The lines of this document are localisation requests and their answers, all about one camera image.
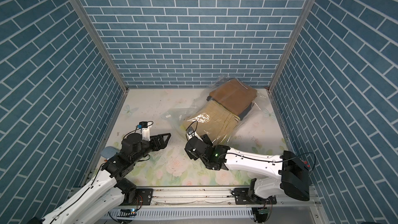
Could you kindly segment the beige trousers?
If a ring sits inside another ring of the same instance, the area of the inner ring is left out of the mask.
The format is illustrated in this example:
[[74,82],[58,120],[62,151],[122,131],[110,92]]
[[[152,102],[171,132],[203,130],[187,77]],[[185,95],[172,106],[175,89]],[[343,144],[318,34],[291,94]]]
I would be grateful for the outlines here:
[[222,105],[210,100],[197,113],[187,117],[182,126],[186,129],[190,123],[198,121],[197,134],[207,134],[214,145],[226,144],[240,122],[240,118]]

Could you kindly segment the clear plastic vacuum bag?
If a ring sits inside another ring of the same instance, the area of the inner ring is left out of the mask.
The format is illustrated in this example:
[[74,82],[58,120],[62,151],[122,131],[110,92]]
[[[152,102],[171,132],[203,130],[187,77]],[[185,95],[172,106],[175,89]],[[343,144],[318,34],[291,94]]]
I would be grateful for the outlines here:
[[268,96],[238,78],[220,76],[188,108],[163,114],[181,136],[195,132],[213,145],[224,145],[248,121],[265,113]]

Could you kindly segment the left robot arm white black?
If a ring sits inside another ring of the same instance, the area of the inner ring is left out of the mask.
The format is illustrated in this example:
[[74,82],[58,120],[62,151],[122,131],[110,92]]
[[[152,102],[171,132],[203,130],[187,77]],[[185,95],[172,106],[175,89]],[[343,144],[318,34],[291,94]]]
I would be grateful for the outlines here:
[[123,202],[140,201],[137,186],[126,178],[134,166],[151,152],[165,149],[170,133],[149,135],[129,133],[121,150],[103,163],[89,182],[61,206],[46,216],[34,217],[30,224],[94,224]]

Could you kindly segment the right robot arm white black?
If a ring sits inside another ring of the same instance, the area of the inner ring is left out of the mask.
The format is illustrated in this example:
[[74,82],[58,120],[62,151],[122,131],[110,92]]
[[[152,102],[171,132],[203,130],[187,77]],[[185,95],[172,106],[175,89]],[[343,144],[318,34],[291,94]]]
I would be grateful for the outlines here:
[[295,200],[310,200],[309,165],[295,153],[285,150],[282,155],[259,155],[225,145],[214,146],[206,138],[187,134],[185,151],[189,158],[201,160],[205,168],[213,171],[239,170],[265,176],[251,180],[249,197],[253,200],[282,193]]

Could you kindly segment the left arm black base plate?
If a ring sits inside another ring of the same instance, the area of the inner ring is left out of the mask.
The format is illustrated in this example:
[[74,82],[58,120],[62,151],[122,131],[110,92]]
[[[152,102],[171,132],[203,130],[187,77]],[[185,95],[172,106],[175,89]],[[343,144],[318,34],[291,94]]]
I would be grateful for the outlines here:
[[127,193],[122,205],[148,206],[151,204],[154,190],[152,188],[137,188]]

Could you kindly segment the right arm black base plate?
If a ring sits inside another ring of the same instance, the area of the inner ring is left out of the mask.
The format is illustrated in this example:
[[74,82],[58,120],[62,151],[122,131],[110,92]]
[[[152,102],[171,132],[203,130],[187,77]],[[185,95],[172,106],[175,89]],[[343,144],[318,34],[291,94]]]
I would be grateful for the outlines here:
[[277,200],[275,196],[270,196],[268,198],[261,198],[254,194],[252,190],[249,188],[235,188],[231,191],[232,196],[234,197],[236,205],[249,205],[249,204],[257,204],[257,205],[274,205],[277,204]]

